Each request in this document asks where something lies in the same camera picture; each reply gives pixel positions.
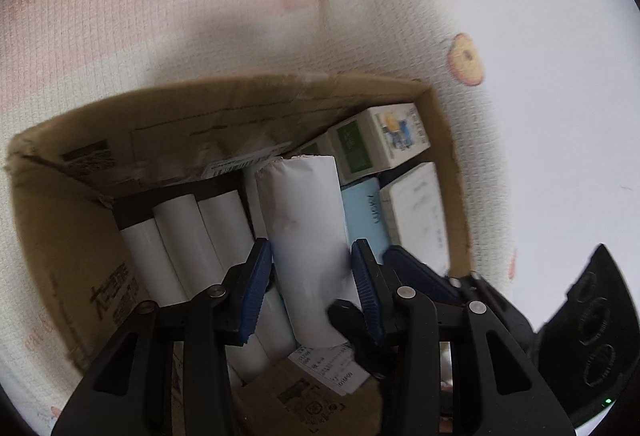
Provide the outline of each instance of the white wall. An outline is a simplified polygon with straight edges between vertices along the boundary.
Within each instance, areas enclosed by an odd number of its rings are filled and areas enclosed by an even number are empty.
[[[604,243],[640,304],[640,12],[633,0],[457,0],[505,138],[513,302],[538,328]],[[595,421],[578,430],[588,434]]]

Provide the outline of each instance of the green label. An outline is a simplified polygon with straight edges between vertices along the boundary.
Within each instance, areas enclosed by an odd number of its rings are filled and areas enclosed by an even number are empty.
[[[298,153],[299,155],[309,155],[309,156],[319,156],[320,155],[320,147],[317,142],[310,143],[304,149],[301,149]]]
[[[338,139],[344,156],[347,158],[352,173],[371,169],[373,167],[367,146],[364,145],[358,122],[353,121],[337,129]]]

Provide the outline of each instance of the white cylinder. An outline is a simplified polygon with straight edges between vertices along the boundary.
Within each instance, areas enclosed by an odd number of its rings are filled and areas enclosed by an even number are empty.
[[[246,344],[225,346],[226,360],[245,382],[251,382],[270,365],[269,357],[255,335],[249,336]]]
[[[255,336],[273,363],[289,356],[296,349],[287,311],[275,287],[264,294]]]
[[[231,390],[240,389],[242,387],[242,380],[238,376],[238,374],[234,371],[234,368],[226,365],[226,370],[229,373],[229,385],[231,386]]]
[[[238,191],[199,201],[198,207],[225,272],[233,265],[244,263],[254,246],[254,237]],[[255,336],[272,363],[296,349],[287,311],[276,289],[264,296]]]
[[[151,299],[161,306],[187,301],[162,243],[156,221],[143,221],[120,231]]]
[[[268,235],[267,228],[264,226],[264,219],[262,218],[262,210],[260,209],[260,198],[258,197],[258,186],[255,181],[255,174],[274,159],[281,158],[271,158],[242,169],[242,174],[244,174],[244,190],[246,192],[246,200],[249,204],[249,214],[251,216],[251,225],[254,226],[256,238],[267,238]]]
[[[225,271],[211,244],[193,194],[165,201],[154,207],[153,212],[188,299],[211,285],[222,283]]]
[[[244,263],[254,246],[238,191],[198,202],[198,208],[222,268]]]
[[[278,285],[296,339],[308,348],[344,343],[326,309],[335,299],[360,302],[334,158],[276,160],[256,176]]]

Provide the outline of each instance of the blue gripper pad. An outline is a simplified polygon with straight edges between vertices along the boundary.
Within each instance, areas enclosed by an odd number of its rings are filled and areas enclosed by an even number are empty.
[[[351,245],[351,268],[367,331],[380,344],[385,337],[385,317],[393,311],[393,299],[366,239],[357,239]]]
[[[238,339],[243,343],[246,343],[249,335],[255,331],[264,292],[269,284],[271,244],[268,240],[264,238],[255,240],[245,265],[251,267],[251,272],[242,272],[240,276],[240,280],[244,281],[244,295],[240,308]]]

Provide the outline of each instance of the patterned fabric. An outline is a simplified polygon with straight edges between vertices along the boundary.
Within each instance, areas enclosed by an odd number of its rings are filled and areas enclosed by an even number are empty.
[[[0,145],[86,103],[231,73],[359,71],[431,84],[462,170],[472,256],[498,289],[512,253],[504,155],[451,0],[0,0]],[[28,275],[0,182],[0,382],[49,434],[78,383]]]

